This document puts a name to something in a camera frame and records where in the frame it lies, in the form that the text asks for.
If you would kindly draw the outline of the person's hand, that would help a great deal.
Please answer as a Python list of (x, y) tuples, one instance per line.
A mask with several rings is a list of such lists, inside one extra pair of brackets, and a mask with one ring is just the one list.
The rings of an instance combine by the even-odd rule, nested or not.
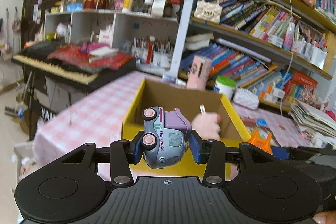
[(316, 214), (313, 220), (317, 224), (336, 224), (336, 211), (325, 211)]

